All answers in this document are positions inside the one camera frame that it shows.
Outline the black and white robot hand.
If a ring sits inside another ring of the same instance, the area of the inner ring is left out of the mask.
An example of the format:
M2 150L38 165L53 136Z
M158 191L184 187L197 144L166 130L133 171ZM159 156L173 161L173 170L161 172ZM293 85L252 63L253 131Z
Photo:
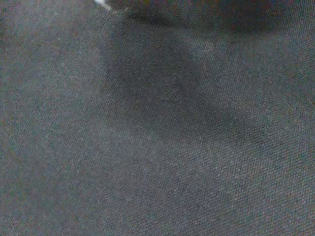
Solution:
M107 0L94 0L95 3L99 4L103 8L105 8L108 11L112 10L112 7L108 4Z

